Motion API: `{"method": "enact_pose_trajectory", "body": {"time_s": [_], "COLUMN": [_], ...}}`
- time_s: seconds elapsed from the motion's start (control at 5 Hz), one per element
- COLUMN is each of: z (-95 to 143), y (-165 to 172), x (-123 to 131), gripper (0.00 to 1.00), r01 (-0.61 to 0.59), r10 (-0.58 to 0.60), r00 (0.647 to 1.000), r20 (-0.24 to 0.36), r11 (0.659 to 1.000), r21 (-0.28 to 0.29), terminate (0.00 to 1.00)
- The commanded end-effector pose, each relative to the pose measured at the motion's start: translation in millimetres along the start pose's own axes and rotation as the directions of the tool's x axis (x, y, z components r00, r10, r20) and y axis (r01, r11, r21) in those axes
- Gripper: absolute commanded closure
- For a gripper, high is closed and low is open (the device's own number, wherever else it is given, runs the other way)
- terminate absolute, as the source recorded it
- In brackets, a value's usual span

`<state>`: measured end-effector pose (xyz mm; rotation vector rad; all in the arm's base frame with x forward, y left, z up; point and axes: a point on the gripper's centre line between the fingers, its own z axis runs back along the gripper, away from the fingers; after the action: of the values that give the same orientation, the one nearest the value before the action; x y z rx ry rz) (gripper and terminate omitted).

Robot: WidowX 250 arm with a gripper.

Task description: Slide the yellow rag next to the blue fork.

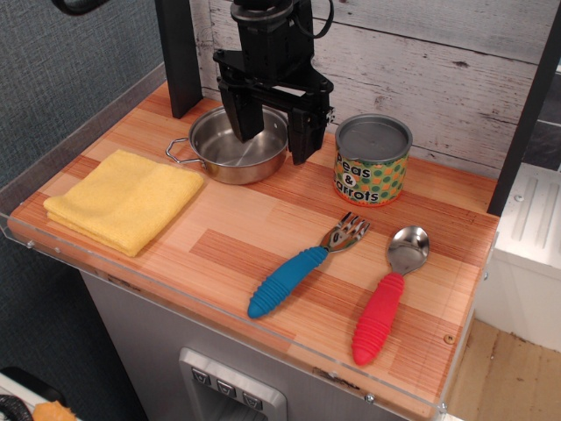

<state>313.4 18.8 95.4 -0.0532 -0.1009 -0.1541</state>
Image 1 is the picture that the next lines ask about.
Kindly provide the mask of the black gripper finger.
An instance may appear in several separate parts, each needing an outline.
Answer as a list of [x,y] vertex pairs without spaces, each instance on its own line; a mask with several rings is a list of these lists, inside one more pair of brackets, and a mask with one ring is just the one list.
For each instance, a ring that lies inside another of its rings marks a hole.
[[263,131],[262,104],[247,87],[236,87],[227,82],[219,83],[224,109],[236,138],[246,142]]
[[288,149],[293,163],[301,165],[320,150],[325,130],[321,115],[293,108],[288,113]]

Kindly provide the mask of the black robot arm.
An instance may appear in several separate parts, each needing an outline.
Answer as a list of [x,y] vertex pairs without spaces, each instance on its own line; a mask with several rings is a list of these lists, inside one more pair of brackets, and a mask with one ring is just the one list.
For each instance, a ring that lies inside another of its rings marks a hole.
[[264,107],[286,113],[288,150],[301,165],[323,144],[333,109],[333,83],[312,66],[314,42],[309,1],[236,1],[231,16],[241,48],[218,49],[213,59],[222,102],[234,135],[246,142],[264,129]]

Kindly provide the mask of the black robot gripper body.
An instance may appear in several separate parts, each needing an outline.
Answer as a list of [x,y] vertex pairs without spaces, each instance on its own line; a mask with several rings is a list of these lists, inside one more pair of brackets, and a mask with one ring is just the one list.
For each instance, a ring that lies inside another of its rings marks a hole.
[[311,16],[236,16],[241,47],[218,49],[218,86],[247,87],[264,107],[288,114],[293,108],[321,115],[328,124],[333,112],[333,83],[314,69],[315,40],[330,29],[328,18],[314,32]]

